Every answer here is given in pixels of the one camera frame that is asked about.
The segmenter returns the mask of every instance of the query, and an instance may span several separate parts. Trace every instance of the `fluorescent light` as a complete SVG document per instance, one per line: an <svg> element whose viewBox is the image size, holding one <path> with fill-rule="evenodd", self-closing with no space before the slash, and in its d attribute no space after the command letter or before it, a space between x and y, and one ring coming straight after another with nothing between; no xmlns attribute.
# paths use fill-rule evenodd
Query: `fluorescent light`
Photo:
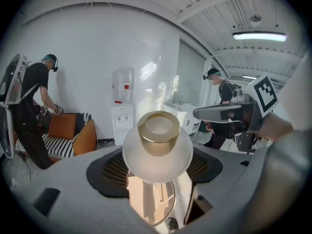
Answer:
<svg viewBox="0 0 312 234"><path fill-rule="evenodd" d="M284 33L267 32L267 31L248 31L233 33L234 40L272 40L272 41L286 41L286 35Z"/></svg>
<svg viewBox="0 0 312 234"><path fill-rule="evenodd" d="M255 79L256 79L256 77L251 77L251 76L243 76L243 78L253 79L253 80L255 80Z"/></svg>

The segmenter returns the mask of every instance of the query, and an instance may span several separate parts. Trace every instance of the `couch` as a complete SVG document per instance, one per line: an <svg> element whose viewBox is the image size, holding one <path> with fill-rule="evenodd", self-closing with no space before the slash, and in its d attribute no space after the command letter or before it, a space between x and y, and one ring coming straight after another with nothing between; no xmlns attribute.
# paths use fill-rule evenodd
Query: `couch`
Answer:
<svg viewBox="0 0 312 234"><path fill-rule="evenodd" d="M42 138L49 157L54 161L59 161L63 158L74 157L85 154L96 149L97 134L94 121L91 114L79 113L76 114L75 136L73 139L65 139L49 136L49 124L51 115L39 115L38 122L41 128ZM27 152L17 139L15 147L23 152L26 156Z"/></svg>

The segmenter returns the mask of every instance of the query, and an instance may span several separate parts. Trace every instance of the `black mesh grille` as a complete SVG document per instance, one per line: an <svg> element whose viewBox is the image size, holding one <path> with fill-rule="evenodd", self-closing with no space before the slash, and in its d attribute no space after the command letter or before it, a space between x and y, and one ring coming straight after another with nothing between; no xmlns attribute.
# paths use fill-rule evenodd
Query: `black mesh grille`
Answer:
<svg viewBox="0 0 312 234"><path fill-rule="evenodd" d="M205 161L203 158L201 158L198 155L193 155L192 162L189 166L189 168L186 170L188 176L190 179L195 177L198 174L203 173L208 169L207 161Z"/></svg>
<svg viewBox="0 0 312 234"><path fill-rule="evenodd" d="M102 168L102 173L107 179L122 187L127 187L128 172L129 170L122 158L122 152L108 160Z"/></svg>

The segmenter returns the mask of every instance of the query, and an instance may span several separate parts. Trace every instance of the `man in black shirt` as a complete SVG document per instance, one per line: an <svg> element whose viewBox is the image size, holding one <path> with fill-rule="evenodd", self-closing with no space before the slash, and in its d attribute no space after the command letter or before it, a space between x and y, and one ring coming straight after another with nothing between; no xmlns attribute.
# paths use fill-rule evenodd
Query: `man in black shirt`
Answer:
<svg viewBox="0 0 312 234"><path fill-rule="evenodd" d="M213 81L213 85L220 85L219 93L221 97L220 104L228 104L230 103L233 97L233 90L236 87L231 84L229 81L222 78L221 73L216 68L212 68L207 73L208 80ZM221 136L222 133L227 133L230 130L230 124L221 124L210 122L210 125L206 127L207 130L213 130L214 133L209 142L204 144L206 147L212 147L215 149L220 149L223 145L226 137Z"/></svg>
<svg viewBox="0 0 312 234"><path fill-rule="evenodd" d="M57 107L48 94L49 72L56 68L56 56L49 54L39 62L29 63L22 81L22 95L31 91L19 104L10 105L14 131L33 162L41 169L53 164L45 148L41 132L35 116L35 107L39 105L33 100L35 92L40 88L42 102L55 112Z"/></svg>

